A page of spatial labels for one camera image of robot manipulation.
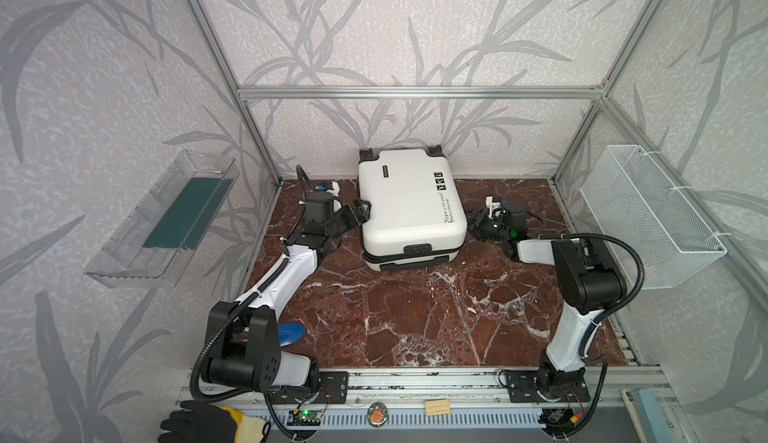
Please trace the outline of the round red green badge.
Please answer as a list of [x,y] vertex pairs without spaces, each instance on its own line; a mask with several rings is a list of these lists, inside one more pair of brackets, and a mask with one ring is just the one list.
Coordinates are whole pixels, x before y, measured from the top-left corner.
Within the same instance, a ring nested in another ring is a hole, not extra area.
[[382,402],[372,403],[367,410],[366,419],[373,428],[383,427],[389,420],[388,409]]

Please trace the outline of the small wooden block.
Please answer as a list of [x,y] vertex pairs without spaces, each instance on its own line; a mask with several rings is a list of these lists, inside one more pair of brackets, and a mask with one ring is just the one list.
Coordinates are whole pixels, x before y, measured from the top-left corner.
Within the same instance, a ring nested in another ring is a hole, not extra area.
[[452,413],[451,404],[448,399],[425,401],[424,411],[427,417],[445,416]]

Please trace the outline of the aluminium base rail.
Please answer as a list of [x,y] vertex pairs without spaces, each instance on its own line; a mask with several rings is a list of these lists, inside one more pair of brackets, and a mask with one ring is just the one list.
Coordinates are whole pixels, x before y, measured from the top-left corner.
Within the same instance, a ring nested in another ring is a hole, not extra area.
[[[346,401],[330,410],[365,409],[375,402],[388,408],[424,408],[431,400],[447,400],[455,408],[502,408],[512,405],[508,390],[499,384],[494,367],[371,367],[348,368]],[[611,366],[599,406],[623,404],[620,392],[648,389],[665,404],[677,396],[659,366]]]

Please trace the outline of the black and yellow glove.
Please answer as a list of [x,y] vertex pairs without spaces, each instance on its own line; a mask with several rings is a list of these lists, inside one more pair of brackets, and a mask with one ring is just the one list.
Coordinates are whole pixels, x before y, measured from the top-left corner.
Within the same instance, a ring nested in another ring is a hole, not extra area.
[[160,424],[159,443],[261,443],[271,423],[229,407],[182,401]]

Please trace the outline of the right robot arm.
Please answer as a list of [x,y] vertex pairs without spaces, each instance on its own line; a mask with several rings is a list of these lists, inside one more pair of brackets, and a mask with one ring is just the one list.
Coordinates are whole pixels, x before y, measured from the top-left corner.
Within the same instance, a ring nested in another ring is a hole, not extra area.
[[554,239],[527,234],[532,216],[494,197],[485,206],[465,212],[468,233],[476,240],[499,245],[504,255],[528,264],[555,268],[563,307],[554,337],[539,368],[519,373],[506,384],[518,393],[557,402],[584,384],[588,348],[603,320],[627,306],[642,289],[644,262],[631,245],[601,233],[576,233]]

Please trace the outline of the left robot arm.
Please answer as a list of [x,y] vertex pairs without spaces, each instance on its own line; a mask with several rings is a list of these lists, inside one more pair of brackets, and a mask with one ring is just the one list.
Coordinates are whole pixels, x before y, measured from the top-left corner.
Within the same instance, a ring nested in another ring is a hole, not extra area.
[[371,203],[341,202],[336,181],[314,185],[296,168],[301,189],[299,217],[281,239],[281,254],[249,290],[211,309],[205,343],[191,371],[189,391],[203,403],[241,394],[268,395],[283,388],[315,394],[318,363],[281,348],[278,319],[301,284],[340,244],[342,236],[370,219]]

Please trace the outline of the green circuit board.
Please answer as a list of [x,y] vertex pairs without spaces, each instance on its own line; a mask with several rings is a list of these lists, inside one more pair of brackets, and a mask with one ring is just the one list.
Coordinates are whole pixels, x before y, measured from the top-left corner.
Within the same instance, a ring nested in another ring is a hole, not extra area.
[[286,425],[289,428],[319,427],[324,416],[324,410],[293,410],[287,414]]

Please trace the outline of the clear plastic wall tray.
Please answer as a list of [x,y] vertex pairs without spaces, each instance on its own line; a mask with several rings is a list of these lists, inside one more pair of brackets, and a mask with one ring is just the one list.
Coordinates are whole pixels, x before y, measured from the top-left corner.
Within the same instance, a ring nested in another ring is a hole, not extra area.
[[172,288],[240,176],[230,156],[181,151],[86,265],[108,288]]

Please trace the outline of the black and white suitcase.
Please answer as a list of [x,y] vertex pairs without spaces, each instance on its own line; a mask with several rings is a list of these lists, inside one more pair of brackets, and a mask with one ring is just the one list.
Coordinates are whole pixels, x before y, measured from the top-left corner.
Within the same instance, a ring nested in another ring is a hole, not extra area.
[[361,230],[371,269],[431,267],[458,255],[468,224],[441,146],[360,150],[358,189],[371,204]]

